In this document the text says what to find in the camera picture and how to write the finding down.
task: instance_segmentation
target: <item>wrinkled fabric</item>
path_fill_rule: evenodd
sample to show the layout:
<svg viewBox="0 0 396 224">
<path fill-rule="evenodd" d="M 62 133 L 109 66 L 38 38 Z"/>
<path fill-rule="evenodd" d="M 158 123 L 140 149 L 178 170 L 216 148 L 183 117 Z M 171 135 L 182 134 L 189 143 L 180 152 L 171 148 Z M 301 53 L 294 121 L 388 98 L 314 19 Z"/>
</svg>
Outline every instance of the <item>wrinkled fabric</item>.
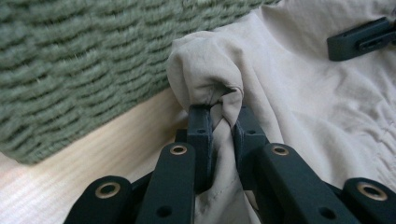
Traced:
<svg viewBox="0 0 396 224">
<path fill-rule="evenodd" d="M 396 47 L 328 59 L 326 38 L 381 17 L 389 1 L 282 1 L 173 43 L 168 79 L 181 105 L 213 105 L 218 161 L 196 223 L 260 223 L 235 168 L 232 127 L 250 106 L 270 142 L 287 144 L 338 188 L 366 177 L 396 190 Z"/>
</svg>

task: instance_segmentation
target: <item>black plastic part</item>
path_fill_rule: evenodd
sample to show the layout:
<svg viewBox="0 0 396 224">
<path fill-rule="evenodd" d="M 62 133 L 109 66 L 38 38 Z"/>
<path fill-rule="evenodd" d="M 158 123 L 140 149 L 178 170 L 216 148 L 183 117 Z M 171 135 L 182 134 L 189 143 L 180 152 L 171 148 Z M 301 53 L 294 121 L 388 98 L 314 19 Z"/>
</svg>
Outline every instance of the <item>black plastic part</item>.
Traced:
<svg viewBox="0 0 396 224">
<path fill-rule="evenodd" d="M 209 107 L 192 105 L 189 110 L 187 143 L 196 151 L 195 190 L 203 192 L 212 186 L 216 162 L 212 146 L 212 121 Z"/>
<path fill-rule="evenodd" d="M 117 183 L 120 190 L 112 197 L 98 198 L 96 191 L 103 184 Z M 111 186 L 104 191 L 111 191 Z M 116 224 L 127 222 L 128 202 L 132 196 L 131 183 L 119 176 L 105 176 L 93 181 L 78 198 L 65 220 L 65 224 L 103 223 Z"/>
<path fill-rule="evenodd" d="M 256 176 L 268 180 L 258 182 L 258 191 L 272 188 L 283 208 L 283 223 L 359 223 L 293 148 L 269 144 L 258 160 Z"/>
<path fill-rule="evenodd" d="M 140 179 L 136 180 L 132 183 L 132 197 L 128 203 L 128 220 L 131 220 L 128 223 L 135 223 L 137 219 L 137 215 L 139 214 L 140 207 L 143 202 L 143 198 L 146 194 L 146 190 L 149 186 L 149 181 L 151 179 L 152 172 L 148 173 L 147 175 L 141 177 Z"/>
<path fill-rule="evenodd" d="M 269 141 L 253 112 L 243 105 L 234 126 L 233 145 L 236 169 L 244 190 L 256 188 L 253 175 L 254 154 L 267 144 Z"/>
<path fill-rule="evenodd" d="M 382 190 L 386 197 L 382 195 L 384 197 L 381 198 L 381 193 L 378 190 Z M 396 194 L 374 180 L 348 179 L 341 198 L 361 223 L 396 223 Z"/>
<path fill-rule="evenodd" d="M 175 142 L 187 143 L 187 129 L 177 129 Z"/>
<path fill-rule="evenodd" d="M 187 149 L 185 153 L 181 153 L 183 147 Z M 166 146 L 148 184 L 136 223 L 192 223 L 194 174 L 194 148 L 186 143 Z"/>
<path fill-rule="evenodd" d="M 376 49 L 384 48 L 396 39 L 396 30 L 383 17 L 327 39 L 329 59 L 335 62 L 348 60 Z"/>
</svg>

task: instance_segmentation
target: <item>green textured cushion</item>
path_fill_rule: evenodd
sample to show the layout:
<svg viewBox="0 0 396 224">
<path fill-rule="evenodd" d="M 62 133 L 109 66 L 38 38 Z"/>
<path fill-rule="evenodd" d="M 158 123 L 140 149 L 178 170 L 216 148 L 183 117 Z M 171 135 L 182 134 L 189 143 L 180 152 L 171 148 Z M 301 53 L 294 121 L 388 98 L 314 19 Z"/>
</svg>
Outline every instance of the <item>green textured cushion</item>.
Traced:
<svg viewBox="0 0 396 224">
<path fill-rule="evenodd" d="M 168 86 L 172 40 L 263 0 L 0 3 L 0 150 L 36 163 Z"/>
</svg>

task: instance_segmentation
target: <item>brass grommet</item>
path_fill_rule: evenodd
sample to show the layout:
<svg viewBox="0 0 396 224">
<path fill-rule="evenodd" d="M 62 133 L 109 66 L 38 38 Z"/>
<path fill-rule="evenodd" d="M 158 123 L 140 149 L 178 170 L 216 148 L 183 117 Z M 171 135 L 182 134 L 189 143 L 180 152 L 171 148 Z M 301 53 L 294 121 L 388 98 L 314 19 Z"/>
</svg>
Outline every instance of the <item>brass grommet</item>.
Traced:
<svg viewBox="0 0 396 224">
<path fill-rule="evenodd" d="M 358 183 L 358 191 L 364 196 L 376 201 L 385 201 L 388 198 L 388 195 L 384 190 L 366 182 Z"/>
<path fill-rule="evenodd" d="M 289 151 L 283 147 L 275 146 L 272 148 L 272 151 L 279 156 L 287 156 L 289 155 Z"/>
<path fill-rule="evenodd" d="M 121 186 L 117 182 L 107 182 L 99 186 L 96 191 L 95 195 L 96 197 L 100 199 L 107 199 L 111 198 L 114 195 L 116 195 L 121 189 Z"/>
<path fill-rule="evenodd" d="M 178 156 L 178 155 L 183 155 L 184 153 L 186 153 L 187 152 L 187 148 L 183 147 L 181 145 L 177 145 L 177 146 L 173 146 L 170 151 L 171 151 L 172 154 Z"/>
</svg>

